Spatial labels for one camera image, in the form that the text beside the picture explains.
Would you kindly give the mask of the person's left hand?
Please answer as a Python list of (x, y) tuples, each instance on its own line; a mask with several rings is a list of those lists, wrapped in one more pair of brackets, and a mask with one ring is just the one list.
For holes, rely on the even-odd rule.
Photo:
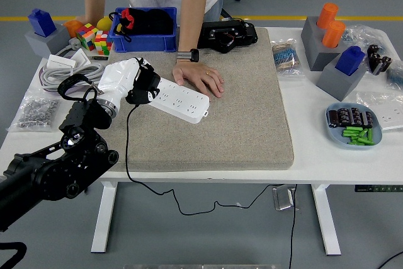
[(189, 81), (202, 94), (221, 98), (224, 93), (224, 79), (218, 70), (199, 62), (178, 60), (172, 70), (173, 78), (178, 85)]

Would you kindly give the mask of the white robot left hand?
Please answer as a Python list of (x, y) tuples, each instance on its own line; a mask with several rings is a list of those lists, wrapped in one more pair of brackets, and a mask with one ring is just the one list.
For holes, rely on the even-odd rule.
[(133, 105), (148, 104), (159, 94), (160, 76), (143, 58), (131, 58), (108, 65), (98, 84), (103, 94), (98, 103), (115, 111), (121, 100)]

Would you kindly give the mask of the person's right hand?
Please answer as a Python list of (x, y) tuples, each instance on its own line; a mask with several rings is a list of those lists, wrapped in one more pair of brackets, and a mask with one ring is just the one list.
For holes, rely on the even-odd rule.
[(82, 15), (82, 16), (76, 16), (75, 20), (80, 21), (83, 25), (90, 23), (93, 26), (96, 26), (98, 24), (98, 21), (102, 18), (103, 18), (102, 16), (88, 17), (86, 15)]

